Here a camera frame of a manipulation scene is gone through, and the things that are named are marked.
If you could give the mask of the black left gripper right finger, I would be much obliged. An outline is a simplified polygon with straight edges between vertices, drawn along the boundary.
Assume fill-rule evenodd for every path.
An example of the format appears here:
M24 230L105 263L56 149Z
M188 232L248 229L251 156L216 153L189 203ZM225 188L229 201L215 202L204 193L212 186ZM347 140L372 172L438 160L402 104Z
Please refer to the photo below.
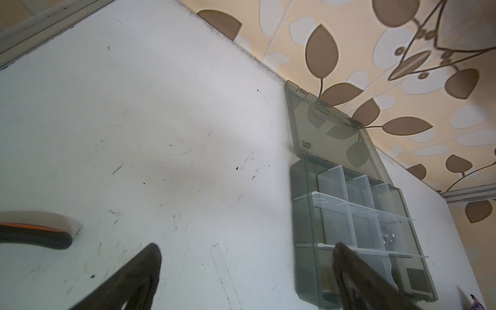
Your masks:
M418 309L347 245L333 250L332 268L343 309Z

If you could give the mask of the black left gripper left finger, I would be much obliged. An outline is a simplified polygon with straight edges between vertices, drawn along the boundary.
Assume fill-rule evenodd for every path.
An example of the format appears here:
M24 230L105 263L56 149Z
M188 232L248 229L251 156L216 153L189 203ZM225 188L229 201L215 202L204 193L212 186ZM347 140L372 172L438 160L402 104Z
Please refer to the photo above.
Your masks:
M151 243L73 309L151 309L160 281L161 252Z

